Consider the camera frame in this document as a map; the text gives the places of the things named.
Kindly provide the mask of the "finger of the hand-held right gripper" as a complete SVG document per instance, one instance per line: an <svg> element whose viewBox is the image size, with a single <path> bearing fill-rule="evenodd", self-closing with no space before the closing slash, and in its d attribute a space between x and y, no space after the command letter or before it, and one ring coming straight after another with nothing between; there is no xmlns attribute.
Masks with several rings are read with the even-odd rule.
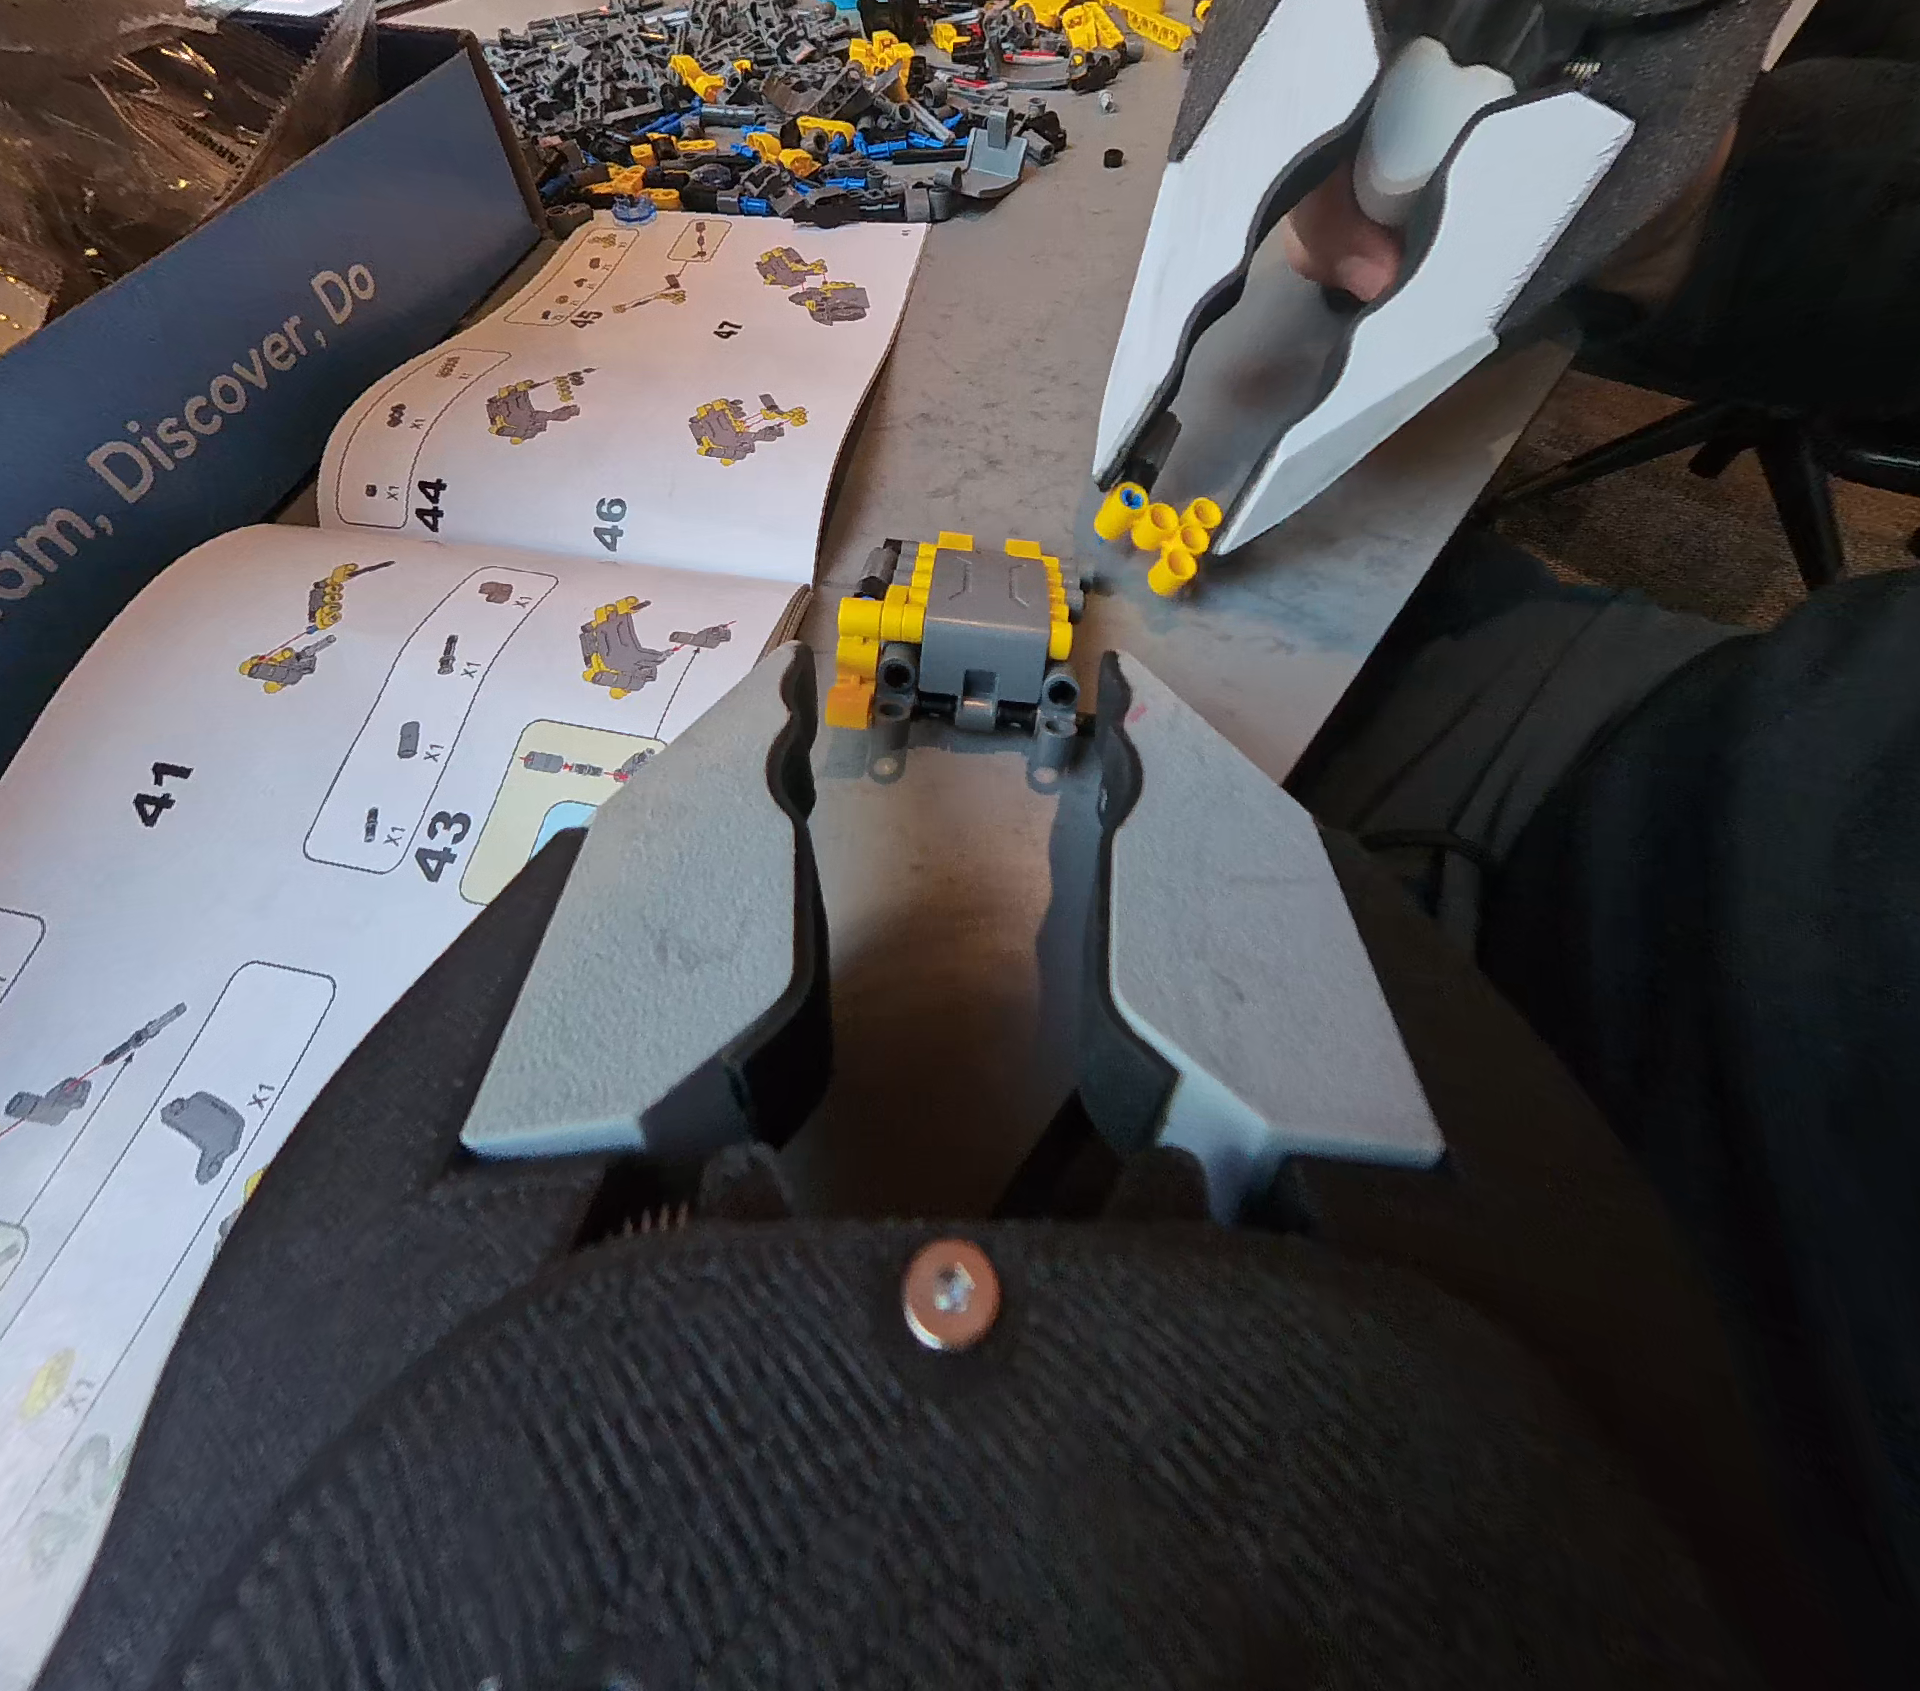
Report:
<svg viewBox="0 0 1920 1691"><path fill-rule="evenodd" d="M1509 99L1468 125L1437 173L1423 247L1355 317L1325 391L1261 455L1216 553L1284 523L1498 347L1498 323L1633 127L1582 91Z"/></svg>
<svg viewBox="0 0 1920 1691"><path fill-rule="evenodd" d="M1115 337L1091 471L1156 465L1201 329L1238 299L1260 239L1362 111L1379 73L1378 0L1211 0Z"/></svg>

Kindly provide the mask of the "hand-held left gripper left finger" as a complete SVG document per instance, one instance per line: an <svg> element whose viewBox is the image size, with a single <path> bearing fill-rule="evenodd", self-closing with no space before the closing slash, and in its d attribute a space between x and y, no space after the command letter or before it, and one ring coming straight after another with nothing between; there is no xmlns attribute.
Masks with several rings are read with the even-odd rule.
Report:
<svg viewBox="0 0 1920 1691"><path fill-rule="evenodd" d="M831 1071L814 657L763 657L458 939L480 1159L783 1147Z"/></svg>

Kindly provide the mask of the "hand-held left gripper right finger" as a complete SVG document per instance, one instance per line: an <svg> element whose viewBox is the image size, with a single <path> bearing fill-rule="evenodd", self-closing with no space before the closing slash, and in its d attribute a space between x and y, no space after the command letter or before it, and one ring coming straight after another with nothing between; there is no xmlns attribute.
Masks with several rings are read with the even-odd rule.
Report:
<svg viewBox="0 0 1920 1691"><path fill-rule="evenodd" d="M1216 1223L1332 1179L1446 1175L1446 1141L1312 815L1136 655L1100 661L1047 841L1043 1047L1070 1091L1041 1217L1091 1217L1183 1151Z"/></svg>

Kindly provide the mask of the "yellow three-hole connector brick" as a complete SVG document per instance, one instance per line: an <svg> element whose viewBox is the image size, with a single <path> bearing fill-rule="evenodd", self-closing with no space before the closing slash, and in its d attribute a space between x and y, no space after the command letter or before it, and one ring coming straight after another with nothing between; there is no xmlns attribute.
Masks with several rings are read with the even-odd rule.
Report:
<svg viewBox="0 0 1920 1691"><path fill-rule="evenodd" d="M1145 583L1156 597L1175 599L1194 581L1220 523L1222 507L1209 497L1181 507L1151 501L1139 509L1127 539L1148 555Z"/></svg>

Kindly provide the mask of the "yellow grey brick assembly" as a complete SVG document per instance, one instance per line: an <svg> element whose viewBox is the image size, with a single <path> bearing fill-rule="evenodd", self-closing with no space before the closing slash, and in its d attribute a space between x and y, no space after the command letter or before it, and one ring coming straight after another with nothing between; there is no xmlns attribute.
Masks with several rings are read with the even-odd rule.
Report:
<svg viewBox="0 0 1920 1691"><path fill-rule="evenodd" d="M1024 741L1025 779L1053 791L1079 735L1072 669L1085 591L1035 541L883 539L836 609L824 723L866 733L866 773L891 783L917 721Z"/></svg>

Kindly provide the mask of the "person's right forearm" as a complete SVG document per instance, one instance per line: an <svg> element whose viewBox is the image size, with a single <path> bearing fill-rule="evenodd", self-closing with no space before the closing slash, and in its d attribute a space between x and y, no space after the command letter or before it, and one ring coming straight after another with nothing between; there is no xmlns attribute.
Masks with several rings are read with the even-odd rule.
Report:
<svg viewBox="0 0 1920 1691"><path fill-rule="evenodd" d="M1677 291L1583 303L1583 371L1692 399L1916 403L1918 67L1815 57L1766 73Z"/></svg>

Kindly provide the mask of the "grey desk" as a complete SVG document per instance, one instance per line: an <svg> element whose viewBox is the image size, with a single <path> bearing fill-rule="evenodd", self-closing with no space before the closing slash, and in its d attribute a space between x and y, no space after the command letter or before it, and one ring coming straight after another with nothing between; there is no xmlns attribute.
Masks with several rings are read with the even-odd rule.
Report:
<svg viewBox="0 0 1920 1691"><path fill-rule="evenodd" d="M601 0L395 0L402 23L499 25ZM829 603L882 535L969 529L1078 545L1100 393L1183 91L1160 55L1115 115L1067 111L1067 153L976 221L924 245L891 357L829 505ZM1138 653L1274 777L1332 715L1432 559L1476 503L1569 353L1535 341L1485 359L1316 503L1162 603L1097 591L1085 661ZM1008 751L912 745L893 785L815 745L814 839L828 897L834 1063L824 1105L783 1153L824 1215L988 1213L1074 1083L1078 917L1049 895L1047 851L1091 833L1090 775L1047 795Z"/></svg>

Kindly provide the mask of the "person's right hand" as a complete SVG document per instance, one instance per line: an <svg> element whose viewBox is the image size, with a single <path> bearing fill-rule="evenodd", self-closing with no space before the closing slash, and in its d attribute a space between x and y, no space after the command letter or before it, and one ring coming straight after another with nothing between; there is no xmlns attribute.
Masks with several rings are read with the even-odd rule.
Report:
<svg viewBox="0 0 1920 1691"><path fill-rule="evenodd" d="M1341 291L1362 305L1386 293L1403 259L1403 233L1376 221L1359 203L1354 169L1332 167L1279 221L1285 263L1307 283Z"/></svg>

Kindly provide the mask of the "black office chair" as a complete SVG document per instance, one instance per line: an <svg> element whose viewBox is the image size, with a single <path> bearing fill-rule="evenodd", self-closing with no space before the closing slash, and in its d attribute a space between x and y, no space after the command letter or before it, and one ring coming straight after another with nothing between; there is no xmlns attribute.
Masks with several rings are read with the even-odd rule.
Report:
<svg viewBox="0 0 1920 1691"><path fill-rule="evenodd" d="M1869 403L1848 409L1764 405L1749 399L1687 403L1572 459L1525 475L1483 509L1531 503L1563 489L1686 453L1695 477L1720 475L1737 455L1761 469L1795 571L1809 589L1846 573L1846 547L1832 495L1846 481L1916 499L1918 403Z"/></svg>

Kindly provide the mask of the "open instruction booklet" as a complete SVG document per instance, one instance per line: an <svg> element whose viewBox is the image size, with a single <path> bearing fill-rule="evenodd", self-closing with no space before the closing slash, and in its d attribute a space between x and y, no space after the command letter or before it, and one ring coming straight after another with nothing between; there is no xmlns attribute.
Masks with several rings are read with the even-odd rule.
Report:
<svg viewBox="0 0 1920 1691"><path fill-rule="evenodd" d="M797 629L922 223L575 233L184 555L3 775L3 1686L299 1109L542 839Z"/></svg>

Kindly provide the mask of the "pile of loose brick pieces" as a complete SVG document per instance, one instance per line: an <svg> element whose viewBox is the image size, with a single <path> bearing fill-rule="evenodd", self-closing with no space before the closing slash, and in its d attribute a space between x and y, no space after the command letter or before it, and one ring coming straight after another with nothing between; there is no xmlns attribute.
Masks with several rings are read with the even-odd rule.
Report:
<svg viewBox="0 0 1920 1691"><path fill-rule="evenodd" d="M836 227L981 211L1211 0L605 0L481 57L549 229L658 213Z"/></svg>

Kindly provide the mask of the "person's body in black clothing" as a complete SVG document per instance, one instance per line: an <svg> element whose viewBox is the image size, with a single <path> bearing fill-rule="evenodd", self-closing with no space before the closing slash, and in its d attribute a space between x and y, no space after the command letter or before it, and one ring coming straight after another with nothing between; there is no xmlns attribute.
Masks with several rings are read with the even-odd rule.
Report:
<svg viewBox="0 0 1920 1691"><path fill-rule="evenodd" d="M1739 631L1464 529L1291 787L1658 1187L1840 1658L1916 1686L1916 567Z"/></svg>

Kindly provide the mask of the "blue cardboard box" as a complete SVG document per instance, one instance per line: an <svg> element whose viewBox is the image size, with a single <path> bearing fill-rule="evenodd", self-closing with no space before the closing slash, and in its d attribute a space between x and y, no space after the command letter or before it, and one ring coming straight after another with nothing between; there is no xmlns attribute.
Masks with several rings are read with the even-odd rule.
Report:
<svg viewBox="0 0 1920 1691"><path fill-rule="evenodd" d="M156 573L272 515L535 245L476 37L384 25L374 63L368 115L3 357L3 755Z"/></svg>

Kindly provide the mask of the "crumpled clear plastic bag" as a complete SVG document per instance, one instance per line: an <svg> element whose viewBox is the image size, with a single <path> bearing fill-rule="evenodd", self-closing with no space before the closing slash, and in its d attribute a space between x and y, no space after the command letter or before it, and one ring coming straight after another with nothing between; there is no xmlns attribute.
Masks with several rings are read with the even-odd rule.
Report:
<svg viewBox="0 0 1920 1691"><path fill-rule="evenodd" d="M307 49L272 0L1 0L1 349L372 107L372 5Z"/></svg>

